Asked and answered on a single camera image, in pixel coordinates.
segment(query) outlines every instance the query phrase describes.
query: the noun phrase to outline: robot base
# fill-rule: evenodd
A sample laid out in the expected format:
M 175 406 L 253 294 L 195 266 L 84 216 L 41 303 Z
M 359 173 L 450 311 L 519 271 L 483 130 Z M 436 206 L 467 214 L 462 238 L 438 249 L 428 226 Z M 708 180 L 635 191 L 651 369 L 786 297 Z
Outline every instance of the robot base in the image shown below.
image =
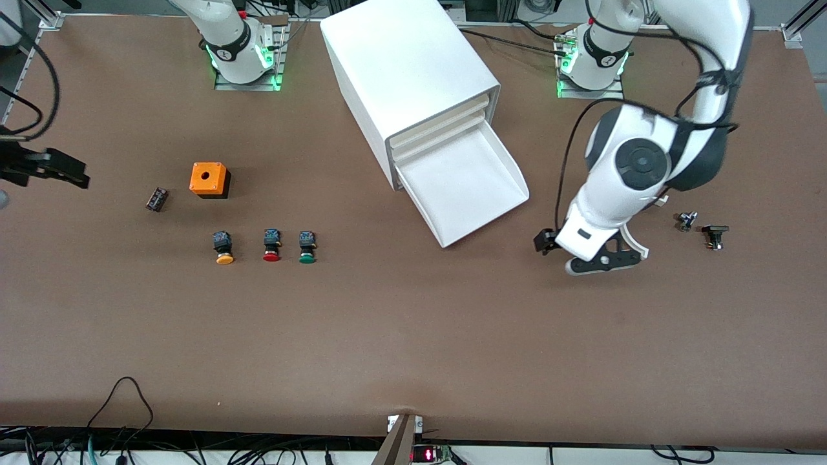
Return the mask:
M 256 92 L 278 92 L 281 90 L 281 80 L 284 75 L 284 61 L 287 58 L 287 47 L 289 45 L 287 41 L 290 38 L 290 23 L 288 22 L 284 26 L 264 26 L 267 30 L 272 31 L 271 34 L 265 35 L 264 46 L 275 46 L 277 48 L 273 51 L 263 49 L 261 57 L 263 60 L 272 61 L 273 66 L 262 74 L 259 79 L 247 84 L 231 83 L 217 72 L 215 74 L 214 89 Z
M 563 34 L 566 37 L 572 38 L 577 36 L 577 29 L 572 29 Z M 562 50 L 567 54 L 572 52 L 572 43 L 570 42 L 554 42 L 554 50 Z M 614 78 L 614 82 L 606 89 L 589 90 L 583 89 L 564 74 L 561 70 L 564 63 L 568 60 L 565 56 L 555 56 L 554 66 L 557 69 L 557 98 L 585 98 L 589 100 L 596 100 L 598 98 L 623 98 L 623 83 L 620 81 L 620 76 Z

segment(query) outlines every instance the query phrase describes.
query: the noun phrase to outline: wire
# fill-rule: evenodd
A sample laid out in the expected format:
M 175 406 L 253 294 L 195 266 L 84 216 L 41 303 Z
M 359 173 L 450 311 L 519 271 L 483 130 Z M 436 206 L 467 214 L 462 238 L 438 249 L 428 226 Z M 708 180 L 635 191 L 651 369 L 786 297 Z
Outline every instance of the wire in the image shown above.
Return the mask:
M 652 448 L 652 452 L 657 454 L 658 457 L 665 458 L 666 460 L 674 460 L 675 462 L 677 462 L 677 465 L 682 465 L 684 462 L 696 463 L 697 465 L 706 465 L 707 463 L 712 463 L 712 461 L 715 460 L 715 451 L 712 449 L 709 449 L 709 458 L 706 458 L 704 460 L 696 460 L 694 458 L 681 457 L 680 455 L 678 455 L 677 451 L 672 446 L 667 446 L 667 449 L 669 449 L 669 452 L 671 452 L 672 455 L 666 455 L 665 453 L 661 453 L 657 450 L 655 444 L 650 444 L 649 447 Z
M 535 13 L 548 13 L 554 0 L 523 0 L 523 5 Z
M 35 113 L 37 113 L 37 119 L 36 119 L 36 120 L 35 120 L 32 124 L 29 124 L 29 125 L 27 125 L 27 126 L 21 127 L 20 129 L 16 129 L 16 130 L 12 131 L 12 134 L 20 134 L 21 132 L 26 132 L 26 131 L 28 131 L 29 129 L 32 129 L 33 127 L 35 127 L 35 126 L 37 126 L 38 124 L 40 124 L 40 123 L 41 123 L 41 121 L 43 121 L 43 112 L 42 112 L 42 111 L 41 111 L 41 110 L 37 107 L 37 105 L 35 105 L 35 104 L 34 104 L 34 103 L 32 103 L 32 102 L 29 102 L 29 101 L 28 101 L 28 100 L 26 100 L 25 98 L 23 98 L 23 97 L 21 97 L 21 96 L 17 95 L 16 93 L 13 93 L 11 90 L 8 90 L 8 89 L 6 89 L 6 88 L 5 88 L 5 87 L 3 87 L 3 86 L 0 86 L 0 92 L 2 92 L 2 93 L 4 93 L 4 94 L 6 94 L 9 98 L 14 98 L 14 99 L 15 99 L 15 100 L 17 100 L 18 102 L 20 102 L 20 103 L 22 103 L 22 104 L 26 105 L 27 107 L 29 107 L 29 108 L 31 108 L 32 110 L 34 110 L 34 111 L 35 111 Z
M 308 12 L 308 17 L 304 19 L 304 21 L 302 22 L 301 26 L 299 26 L 299 29 L 297 29 L 297 30 L 296 30 L 296 32 L 291 33 L 291 34 L 290 34 L 290 37 L 288 37 L 288 38 L 287 38 L 287 40 L 286 40 L 286 41 L 284 41 L 284 43 L 283 43 L 283 44 L 278 45 L 278 46 L 271 46 L 271 47 L 267 47 L 267 50 L 270 50 L 270 51 L 275 51 L 275 50 L 278 50 L 278 49 L 281 49 L 281 48 L 284 48 L 285 46 L 287 46 L 287 44 L 289 44 L 289 43 L 290 43 L 290 41 L 292 41 L 292 40 L 293 40 L 293 38 L 294 38 L 294 37 L 296 37 L 296 36 L 297 36 L 297 35 L 298 35 L 301 31 L 302 31 L 302 29 L 304 29 L 304 27 L 308 25 L 308 22 L 310 22 L 310 18 L 311 18 L 311 17 L 313 17 L 313 9 L 311 9 L 311 10 Z
M 563 195 L 563 183 L 566 178 L 566 164 L 568 163 L 568 156 L 571 152 L 571 144 L 574 142 L 574 136 L 577 133 L 577 128 L 580 126 L 580 123 L 581 121 L 583 121 L 583 117 L 586 115 L 586 113 L 588 113 L 589 110 L 591 110 L 594 106 L 603 102 L 617 102 L 626 105 L 631 105 L 637 108 L 642 108 L 643 110 L 646 110 L 650 113 L 654 113 L 666 119 L 672 121 L 675 120 L 674 117 L 670 117 L 654 107 L 651 107 L 644 103 L 634 102 L 633 100 L 627 100 L 626 98 L 601 98 L 586 105 L 586 107 L 583 108 L 583 111 L 580 113 L 580 116 L 577 117 L 577 120 L 574 123 L 574 127 L 571 128 L 571 134 L 569 135 L 568 142 L 566 143 L 566 151 L 563 152 L 563 161 L 560 166 L 560 180 L 557 184 L 557 200 L 555 200 L 554 202 L 554 228 L 557 231 L 560 231 L 560 202 L 562 200 Z
M 512 19 L 511 22 L 516 22 L 517 24 L 522 24 L 523 26 L 526 27 L 526 29 L 531 31 L 531 33 L 534 34 L 535 36 L 540 36 L 543 39 L 549 39 L 550 41 L 553 41 L 555 39 L 554 36 L 549 36 L 548 34 L 543 34 L 542 32 L 538 31 L 536 27 L 532 26 L 531 23 L 529 23 L 527 21 L 523 21 L 523 20 L 521 20 L 517 17 Z
M 106 400 L 103 402 L 103 405 L 101 405 L 101 407 L 98 409 L 98 411 L 95 412 L 95 415 L 92 415 L 92 418 L 90 418 L 89 422 L 87 422 L 87 424 L 86 424 L 87 429 L 92 427 L 92 422 L 94 422 L 95 419 L 98 417 L 98 415 L 100 415 L 100 413 L 103 411 L 103 409 L 105 409 L 106 406 L 109 405 L 109 401 L 112 400 L 112 396 L 115 395 L 115 390 L 117 389 L 118 385 L 121 384 L 121 381 L 124 381 L 124 380 L 129 380 L 133 385 L 135 385 L 135 389 L 136 389 L 136 391 L 138 391 L 138 397 L 141 398 L 141 402 L 143 402 L 144 406 L 146 407 L 146 411 L 149 412 L 150 419 L 146 422 L 146 424 L 144 424 L 141 427 L 141 429 L 138 429 L 137 431 L 132 433 L 129 436 L 129 438 L 127 438 L 127 440 L 123 443 L 123 446 L 121 448 L 121 455 L 123 455 L 124 450 L 126 450 L 126 447 L 127 447 L 127 444 L 129 444 L 129 441 L 132 440 L 132 438 L 137 436 L 139 433 L 141 433 L 145 429 L 149 428 L 150 425 L 152 424 L 152 420 L 155 419 L 155 412 L 152 411 L 152 407 L 150 407 L 149 402 L 146 401 L 146 398 L 144 397 L 144 393 L 141 391 L 141 386 L 138 385 L 138 381 L 135 381 L 135 378 L 133 378 L 132 376 L 124 376 L 121 379 L 115 381 L 114 386 L 112 386 L 112 390 L 109 391 L 109 397 L 106 398 Z
M 203 465 L 207 465 L 207 460 L 204 459 L 204 453 L 201 452 L 201 447 L 198 446 L 198 441 L 195 440 L 195 434 L 192 431 L 189 432 L 189 436 L 192 437 L 193 443 L 195 443 L 195 448 L 198 450 L 198 456 L 201 457 L 201 463 Z
M 29 36 L 29 34 L 23 30 L 22 27 L 18 26 L 12 19 L 6 16 L 6 13 L 0 12 L 0 19 L 3 19 L 12 29 L 14 29 L 18 34 L 25 37 L 29 42 L 31 42 L 31 47 L 37 51 L 37 54 L 41 56 L 43 59 L 43 63 L 45 63 L 46 68 L 49 70 L 49 76 L 52 79 L 53 85 L 53 94 L 52 94 L 52 108 L 49 111 L 49 116 L 46 118 L 46 122 L 43 123 L 40 129 L 35 131 L 34 134 L 30 136 L 23 137 L 24 141 L 32 141 L 37 137 L 42 136 L 46 131 L 49 130 L 52 123 L 55 121 L 55 116 L 57 116 L 57 108 L 60 106 L 60 82 L 57 79 L 57 71 L 55 70 L 55 66 L 52 64 L 49 57 L 46 56 L 46 53 L 41 49 L 37 42 Z
M 92 447 L 92 435 L 89 435 L 89 439 L 86 441 L 86 450 L 89 452 L 89 462 L 92 465 L 98 465 L 98 460 L 95 458 L 95 449 Z
M 502 37 L 489 36 L 488 34 L 483 34 L 482 32 L 477 32 L 477 31 L 471 31 L 469 29 L 460 29 L 460 31 L 465 32 L 466 34 L 471 34 L 472 36 L 479 36 L 479 37 L 484 37 L 485 39 L 491 39 L 492 41 L 503 42 L 504 44 L 509 44 L 510 46 L 523 47 L 525 49 L 537 50 L 537 51 L 550 53 L 552 55 L 557 55 L 557 56 L 565 56 L 566 55 L 566 52 L 564 52 L 562 50 L 551 50 L 551 49 L 544 49 L 542 47 L 530 46 L 529 44 L 522 44 L 520 42 L 509 41 L 508 39 L 503 39 Z
M 258 3 L 251 2 L 250 0 L 247 0 L 247 2 L 250 3 L 250 6 L 253 7 L 254 10 L 256 10 L 256 13 L 258 13 L 259 17 L 267 16 L 266 13 L 258 9 L 258 7 L 256 6 Z
M 264 7 L 264 8 L 269 8 L 269 9 L 265 9 L 265 11 L 267 12 L 267 14 L 270 14 L 270 10 L 276 10 L 277 12 L 285 12 L 285 13 L 290 13 L 290 11 L 288 11 L 288 10 L 286 10 L 286 9 L 284 9 L 284 8 L 279 8 L 279 7 L 276 7 L 276 6 L 271 6 L 271 5 L 265 5 L 263 2 L 257 2 L 256 0 L 247 0 L 247 1 L 248 1 L 248 2 L 250 2 L 250 3 L 252 3 L 252 4 L 254 4 L 254 5 L 259 5 L 259 6 Z
M 590 0 L 585 0 L 585 1 L 586 1 L 586 12 L 589 14 L 589 18 L 591 18 L 591 20 L 594 22 L 594 24 L 596 24 L 597 26 L 602 27 L 603 29 L 605 29 L 609 32 L 613 32 L 615 34 L 620 34 L 622 36 L 649 37 L 649 38 L 653 38 L 653 39 L 669 39 L 669 40 L 673 40 L 673 41 L 679 41 L 680 43 L 683 44 L 683 46 L 685 46 L 692 53 L 692 55 L 695 57 L 695 60 L 697 60 L 698 65 L 702 69 L 703 69 L 703 64 L 700 61 L 700 55 L 698 54 L 697 50 L 693 50 L 691 47 L 689 47 L 689 44 L 692 44 L 692 45 L 704 50 L 705 52 L 709 53 L 712 56 L 712 58 L 715 60 L 715 62 L 720 67 L 720 70 L 722 72 L 722 74 L 721 74 L 722 78 L 721 79 L 724 82 L 716 83 L 715 81 L 710 81 L 708 84 L 703 85 L 703 86 L 698 85 L 698 83 L 696 83 L 695 88 L 692 89 L 689 92 L 689 95 L 687 95 L 683 100 L 681 100 L 681 103 L 678 104 L 677 108 L 675 109 L 676 116 L 680 116 L 681 108 L 683 108 L 683 106 L 690 100 L 690 98 L 692 98 L 698 92 L 698 90 L 701 87 L 706 87 L 706 86 L 709 86 L 709 85 L 723 84 L 724 86 L 726 86 L 727 89 L 729 89 L 729 88 L 732 88 L 732 87 L 735 86 L 735 83 L 730 81 L 729 74 L 725 72 L 726 71 L 726 65 L 724 64 L 724 61 L 721 59 L 720 55 L 718 55 L 714 50 L 712 50 L 706 44 L 704 44 L 700 41 L 697 41 L 695 39 L 691 39 L 690 37 L 681 36 L 680 34 L 678 34 L 676 31 L 672 30 L 671 28 L 670 28 L 670 31 L 672 32 L 671 36 L 667 36 L 667 35 L 664 35 L 664 34 L 653 34 L 653 33 L 647 33 L 647 32 L 640 32 L 640 31 L 628 32 L 628 31 L 621 31 L 620 29 L 614 29 L 613 27 L 606 26 L 602 22 L 599 22 L 597 20 L 597 18 L 595 17 L 595 15 L 592 14 L 592 12 L 591 12 Z M 721 124 L 726 117 L 727 117 L 726 112 L 721 113 L 721 116 L 719 116 L 718 119 L 715 120 L 715 122 L 711 123 L 713 126 L 710 126 L 710 127 L 714 127 L 715 125 Z

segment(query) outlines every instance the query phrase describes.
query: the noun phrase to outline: cable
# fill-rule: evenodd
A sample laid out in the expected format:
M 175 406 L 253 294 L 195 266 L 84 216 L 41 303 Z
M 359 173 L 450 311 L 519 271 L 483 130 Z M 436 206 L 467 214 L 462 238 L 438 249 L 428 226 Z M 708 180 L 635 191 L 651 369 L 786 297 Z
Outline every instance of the cable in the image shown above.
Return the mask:
M 201 452 L 201 447 L 198 446 L 198 441 L 195 440 L 195 434 L 192 431 L 189 432 L 189 436 L 192 437 L 193 443 L 195 443 L 195 448 L 198 450 L 198 456 L 201 457 L 201 463 L 203 465 L 207 465 L 207 460 L 204 459 L 204 453 Z
M 709 458 L 706 458 L 704 460 L 696 460 L 694 458 L 681 457 L 680 455 L 678 455 L 677 451 L 672 446 L 667 446 L 667 449 L 669 449 L 669 452 L 671 452 L 672 455 L 666 455 L 665 453 L 661 453 L 657 450 L 655 444 L 650 444 L 649 447 L 652 448 L 652 452 L 657 454 L 658 457 L 665 458 L 666 460 L 674 460 L 675 462 L 677 462 L 677 465 L 682 465 L 684 462 L 696 463 L 697 465 L 706 465 L 707 463 L 712 463 L 712 461 L 715 460 L 715 451 L 712 449 L 709 449 Z
M 555 40 L 554 36 L 549 36 L 548 34 L 543 34 L 542 32 L 538 31 L 537 28 L 532 26 L 531 23 L 529 23 L 527 21 L 523 21 L 523 20 L 516 17 L 513 20 L 511 20 L 511 22 L 516 22 L 517 24 L 522 24 L 523 26 L 526 27 L 526 29 L 531 31 L 531 33 L 534 34 L 535 36 L 540 36 L 543 39 L 549 39 L 550 41 Z
M 89 435 L 89 439 L 86 442 L 86 451 L 89 453 L 89 462 L 92 465 L 98 465 L 98 460 L 95 458 L 95 449 L 92 447 L 92 435 Z
M 34 48 L 35 51 L 37 51 L 37 54 L 40 55 L 43 59 L 43 63 L 45 63 L 46 68 L 49 70 L 49 76 L 51 76 L 52 79 L 53 100 L 52 108 L 49 111 L 49 117 L 46 119 L 46 122 L 43 123 L 43 126 L 41 126 L 41 128 L 38 129 L 34 134 L 23 137 L 24 141 L 32 141 L 37 137 L 42 136 L 43 133 L 48 131 L 52 123 L 55 121 L 55 116 L 57 115 L 57 108 L 60 106 L 60 82 L 58 82 L 57 79 L 57 71 L 55 71 L 55 66 L 52 64 L 51 60 L 49 60 L 49 57 L 46 56 L 46 53 L 43 51 L 43 49 L 41 49 L 41 47 L 37 45 L 36 41 L 32 39 L 31 36 L 29 36 L 28 33 L 26 33 L 26 31 L 23 30 L 22 27 L 18 26 L 14 21 L 12 21 L 10 17 L 6 16 L 6 13 L 0 12 L 0 19 L 3 19 L 18 34 L 25 37 L 29 42 L 31 42 L 31 47 Z
M 3 86 L 0 86 L 0 92 L 6 94 L 9 98 L 13 98 L 13 99 L 17 100 L 18 102 L 26 105 L 27 107 L 34 110 L 35 113 L 37 113 L 37 119 L 32 124 L 29 124 L 27 126 L 21 127 L 20 129 L 16 129 L 16 130 L 12 131 L 12 134 L 20 134 L 21 132 L 26 132 L 29 129 L 32 129 L 33 127 L 40 124 L 41 121 L 43 121 L 43 112 L 37 107 L 37 105 L 35 105 L 32 102 L 29 102 L 25 98 L 17 95 L 16 93 L 13 93 L 11 90 L 8 90 Z
M 586 0 L 586 12 L 589 14 L 589 18 L 591 18 L 591 20 L 594 22 L 594 24 L 596 24 L 597 26 L 602 27 L 603 29 L 605 29 L 609 32 L 613 32 L 615 34 L 620 34 L 621 36 L 649 37 L 649 38 L 654 38 L 654 39 L 670 39 L 670 40 L 673 40 L 673 41 L 680 41 L 680 43 L 682 43 L 692 53 L 692 55 L 698 61 L 698 65 L 701 68 L 702 68 L 703 65 L 700 61 L 700 55 L 697 53 L 696 50 L 693 50 L 691 47 L 689 47 L 689 44 L 692 44 L 692 45 L 694 45 L 698 48 L 701 48 L 702 50 L 709 53 L 712 56 L 713 59 L 715 59 L 715 62 L 718 64 L 718 66 L 721 70 L 721 79 L 724 82 L 716 83 L 714 80 L 711 80 L 708 84 L 703 85 L 703 86 L 700 86 L 700 85 L 698 85 L 698 83 L 696 83 L 695 88 L 692 89 L 690 91 L 689 95 L 687 95 L 683 100 L 681 100 L 681 103 L 678 104 L 678 107 L 675 110 L 676 116 L 678 116 L 680 114 L 680 110 L 683 107 L 683 105 L 686 104 L 686 102 L 688 102 L 689 99 L 692 98 L 692 96 L 694 96 L 701 87 L 723 84 L 724 86 L 726 86 L 727 89 L 730 89 L 730 88 L 735 86 L 735 83 L 731 82 L 731 80 L 730 80 L 729 73 L 726 72 L 726 65 L 724 64 L 724 61 L 721 59 L 720 55 L 715 53 L 714 50 L 712 50 L 710 47 L 703 44 L 702 42 L 699 42 L 695 39 L 691 39 L 690 37 L 681 36 L 676 31 L 673 31 L 671 28 L 670 28 L 670 31 L 672 32 L 671 36 L 666 36 L 666 35 L 663 35 L 663 34 L 652 34 L 652 33 L 647 33 L 647 32 L 640 32 L 640 31 L 628 32 L 628 31 L 621 31 L 620 29 L 614 29 L 613 27 L 606 26 L 602 22 L 599 22 L 597 20 L 597 18 L 595 17 L 595 15 L 592 14 L 590 0 Z M 724 119 L 726 118 L 726 116 L 727 116 L 726 112 L 721 113 L 721 116 L 718 117 L 718 119 L 715 120 L 715 122 L 713 122 L 711 124 L 712 125 L 721 124 L 724 121 Z
M 264 13 L 263 11 L 261 11 L 260 9 L 258 9 L 258 7 L 256 6 L 258 3 L 251 2 L 250 0 L 247 0 L 247 2 L 248 2 L 248 3 L 250 3 L 250 6 L 251 6 L 251 7 L 253 7 L 253 9 L 254 9 L 254 10 L 256 10 L 256 13 L 258 13 L 259 17 L 265 17 L 265 16 L 267 16 L 267 14 L 266 14 L 266 13 Z
M 254 4 L 254 5 L 259 5 L 259 6 L 261 6 L 261 7 L 268 8 L 268 9 L 265 9 L 265 11 L 267 12 L 267 14 L 270 14 L 270 10 L 276 10 L 277 12 L 285 12 L 285 13 L 290 13 L 288 10 L 286 10 L 286 9 L 284 9 L 284 8 L 279 8 L 279 7 L 276 7 L 276 6 L 269 6 L 269 5 L 265 5 L 263 2 L 257 2 L 256 0 L 247 0 L 247 1 L 248 1 L 248 2 L 250 2 L 250 3 L 252 3 L 252 4 Z
M 484 37 L 485 39 L 491 39 L 492 41 L 503 42 L 504 44 L 509 44 L 511 46 L 517 46 L 517 47 L 523 47 L 523 48 L 530 49 L 530 50 L 542 51 L 542 52 L 550 53 L 552 55 L 557 55 L 557 56 L 565 56 L 566 55 L 566 52 L 564 52 L 562 50 L 551 50 L 551 49 L 544 49 L 542 47 L 530 46 L 529 44 L 522 44 L 520 42 L 509 41 L 508 39 L 503 39 L 502 37 L 489 36 L 488 34 L 483 34 L 482 32 L 477 32 L 477 31 L 471 31 L 469 29 L 460 29 L 460 31 L 465 32 L 466 34 L 471 34 L 472 36 L 479 36 L 479 37 Z
M 284 41 L 284 44 L 281 44 L 281 45 L 278 45 L 278 46 L 270 46 L 270 47 L 267 47 L 267 50 L 269 50 L 269 51 L 276 51 L 276 50 L 278 50 L 278 49 L 284 48 L 287 44 L 289 44 L 289 43 L 290 43 L 290 41 L 292 41 L 292 40 L 293 40 L 293 38 L 294 38 L 294 37 L 296 37 L 296 36 L 297 36 L 297 35 L 298 35 L 301 31 L 302 31 L 302 29 L 304 29 L 304 27 L 305 27 L 305 26 L 307 26 L 307 25 L 308 25 L 308 22 L 310 22 L 310 18 L 311 18 L 311 17 L 313 17 L 313 9 L 311 9 L 311 10 L 308 12 L 308 17 L 304 19 L 304 21 L 302 22 L 301 26 L 299 26 L 299 29 L 297 29 L 297 30 L 296 30 L 296 32 L 291 33 L 291 34 L 290 34 L 290 37 L 288 37 L 288 38 L 287 38 L 287 40 L 286 40 L 286 41 Z
M 658 110 L 654 107 L 651 107 L 651 106 L 649 106 L 645 103 L 634 102 L 633 100 L 628 100 L 626 98 L 600 98 L 600 99 L 597 99 L 597 100 L 589 103 L 588 105 L 586 105 L 586 107 L 583 108 L 583 111 L 580 113 L 580 116 L 577 117 L 577 120 L 574 123 L 574 127 L 571 128 L 571 134 L 569 135 L 568 143 L 566 144 L 566 151 L 563 152 L 563 160 L 562 160 L 562 163 L 561 163 L 561 166 L 560 166 L 560 180 L 559 180 L 559 183 L 557 184 L 557 200 L 555 200 L 555 202 L 554 202 L 554 228 L 557 231 L 560 231 L 560 202 L 561 202 L 562 195 L 563 195 L 563 182 L 564 182 L 565 177 L 566 177 L 566 164 L 568 163 L 568 156 L 569 156 L 569 152 L 571 151 L 571 144 L 574 142 L 574 136 L 577 133 L 577 128 L 580 126 L 580 123 L 583 120 L 583 117 L 586 115 L 586 113 L 588 113 L 589 110 L 591 110 L 595 105 L 597 105 L 599 103 L 603 103 L 603 102 L 617 102 L 617 103 L 622 103 L 624 105 L 631 105 L 633 107 L 637 107 L 637 108 L 641 108 L 643 110 L 646 110 L 647 112 L 654 113 L 654 114 L 656 114 L 660 117 L 664 117 L 664 118 L 666 118 L 666 119 L 668 119 L 672 122 L 675 122 L 675 123 L 678 122 L 675 117 L 670 117 L 669 115 L 666 115 L 664 112 L 661 112 L 660 110 Z M 739 127 L 738 124 L 735 124 L 735 123 L 724 123 L 724 124 L 719 124 L 719 123 L 711 123 L 711 124 L 692 123 L 692 126 L 693 126 L 693 130 L 711 129 L 711 128 L 728 128 L 729 132 L 732 132 L 735 129 L 738 129 L 738 127 Z M 666 190 L 662 191 L 658 195 L 658 198 L 660 198 L 661 195 L 663 195 L 665 193 L 666 193 Z M 657 199 L 653 200 L 653 202 L 650 203 L 649 205 L 647 205 L 646 208 L 652 206 L 652 204 L 656 201 L 657 201 Z
M 112 390 L 109 391 L 109 397 L 106 398 L 106 400 L 103 402 L 103 405 L 101 405 L 101 407 L 98 409 L 98 411 L 95 412 L 95 415 L 92 415 L 92 418 L 90 418 L 89 422 L 87 422 L 87 424 L 86 424 L 87 429 L 92 427 L 92 422 L 94 422 L 95 419 L 98 417 L 98 415 L 100 415 L 100 413 L 103 411 L 103 409 L 105 409 L 106 406 L 109 405 L 109 401 L 112 400 L 112 396 L 115 395 L 115 390 L 117 389 L 118 385 L 121 384 L 121 381 L 124 381 L 124 380 L 129 380 L 133 385 L 135 385 L 135 389 L 136 389 L 136 391 L 138 391 L 138 397 L 141 398 L 141 402 L 143 402 L 144 406 L 146 407 L 146 411 L 149 412 L 150 419 L 149 419 L 149 421 L 146 422 L 146 424 L 144 424 L 141 427 L 141 429 L 138 429 L 136 432 L 132 433 L 129 436 L 129 438 L 127 438 L 127 440 L 123 443 L 123 446 L 121 448 L 121 455 L 123 455 L 124 450 L 126 450 L 126 447 L 127 447 L 127 444 L 129 444 L 129 441 L 132 440 L 132 438 L 137 436 L 139 433 L 141 433 L 143 430 L 149 428 L 150 425 L 152 424 L 152 420 L 155 419 L 155 412 L 152 411 L 152 407 L 150 407 L 149 402 L 146 401 L 146 398 L 144 397 L 144 393 L 141 391 L 141 386 L 138 385 L 138 381 L 135 381 L 135 378 L 133 378 L 132 376 L 124 376 L 121 379 L 115 381 L 114 386 L 112 386 Z
M 548 13 L 554 0 L 523 0 L 523 5 L 535 13 Z

